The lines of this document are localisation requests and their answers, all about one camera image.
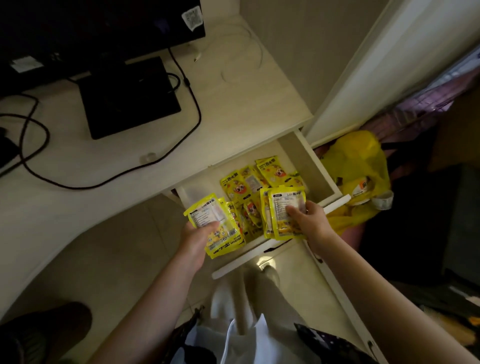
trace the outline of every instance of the tile floor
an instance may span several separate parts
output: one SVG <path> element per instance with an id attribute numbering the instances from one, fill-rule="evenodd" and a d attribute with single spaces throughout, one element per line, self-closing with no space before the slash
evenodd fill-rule
<path id="1" fill-rule="evenodd" d="M 7 316 L 61 302 L 83 302 L 92 310 L 92 328 L 65 357 L 85 363 L 175 253 L 185 222 L 183 209 L 163 195 L 102 222 L 69 244 L 27 287 Z M 277 269 L 281 291 L 307 324 L 364 349 L 303 244 L 288 242 L 255 262 Z M 206 259 L 192 282 L 178 325 L 190 319 L 192 310 L 210 293 L 211 273 L 211 260 Z"/>

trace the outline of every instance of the monitor stand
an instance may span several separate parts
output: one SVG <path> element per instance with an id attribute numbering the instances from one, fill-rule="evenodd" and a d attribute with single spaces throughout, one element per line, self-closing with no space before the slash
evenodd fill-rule
<path id="1" fill-rule="evenodd" d="M 159 57 L 95 69 L 78 86 L 93 139 L 181 111 Z"/>

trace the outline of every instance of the qr code sticker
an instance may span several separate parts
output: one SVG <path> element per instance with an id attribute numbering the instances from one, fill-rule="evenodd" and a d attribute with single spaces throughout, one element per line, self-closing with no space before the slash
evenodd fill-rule
<path id="1" fill-rule="evenodd" d="M 183 21 L 187 27 L 193 32 L 193 30 L 201 26 L 204 23 L 204 17 L 202 16 L 202 10 L 200 6 L 195 6 L 194 8 L 187 10 L 181 15 Z"/>

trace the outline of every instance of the white drawer front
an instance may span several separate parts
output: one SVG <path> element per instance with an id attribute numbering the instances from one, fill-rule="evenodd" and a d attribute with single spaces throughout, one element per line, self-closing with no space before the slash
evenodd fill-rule
<path id="1" fill-rule="evenodd" d="M 307 187 L 307 198 L 324 207 L 326 213 L 342 206 L 350 199 L 349 195 L 342 195 L 299 131 L 290 132 L 193 176 L 176 187 L 179 197 L 185 208 L 213 192 L 217 197 L 226 197 L 220 186 L 220 179 L 233 170 L 254 164 L 255 159 L 274 155 L 278 156 L 287 173 L 295 170 L 300 172 Z M 220 278 L 279 243 L 262 236 L 239 250 L 214 259 L 216 270 L 212 277 Z"/>

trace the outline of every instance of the hand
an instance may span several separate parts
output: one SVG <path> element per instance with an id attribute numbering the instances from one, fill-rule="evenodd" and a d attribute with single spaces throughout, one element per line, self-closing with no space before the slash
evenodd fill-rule
<path id="1" fill-rule="evenodd" d="M 176 255 L 187 260 L 189 268 L 196 273 L 204 264 L 207 237 L 217 230 L 219 221 L 213 221 L 202 228 L 194 228 L 188 221 L 180 234 L 180 246 Z"/>
<path id="2" fill-rule="evenodd" d="M 335 231 L 330 226 L 323 208 L 312 201 L 307 201 L 306 207 L 306 214 L 293 206 L 287 206 L 286 210 L 290 217 L 300 225 L 302 232 L 307 236 L 310 248 L 315 252 L 316 249 L 313 245 L 334 236 Z"/>

